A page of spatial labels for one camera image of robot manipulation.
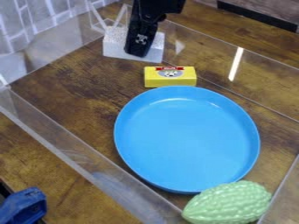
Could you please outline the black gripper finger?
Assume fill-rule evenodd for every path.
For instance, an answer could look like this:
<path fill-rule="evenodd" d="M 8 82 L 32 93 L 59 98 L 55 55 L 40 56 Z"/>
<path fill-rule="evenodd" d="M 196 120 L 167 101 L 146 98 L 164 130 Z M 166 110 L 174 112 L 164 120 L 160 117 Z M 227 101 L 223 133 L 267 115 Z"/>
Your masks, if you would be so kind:
<path fill-rule="evenodd" d="M 126 53 L 143 58 L 150 51 L 158 31 L 158 23 L 166 20 L 166 15 L 158 18 L 152 24 L 143 22 L 138 15 L 131 16 L 126 36 Z"/>

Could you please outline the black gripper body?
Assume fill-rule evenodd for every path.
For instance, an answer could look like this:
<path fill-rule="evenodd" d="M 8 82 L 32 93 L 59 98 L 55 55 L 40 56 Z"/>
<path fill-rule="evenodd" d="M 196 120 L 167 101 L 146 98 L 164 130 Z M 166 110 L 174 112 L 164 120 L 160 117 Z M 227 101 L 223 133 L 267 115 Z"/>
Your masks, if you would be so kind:
<path fill-rule="evenodd" d="M 186 0 L 134 0 L 131 20 L 156 23 L 167 14 L 180 14 Z"/>

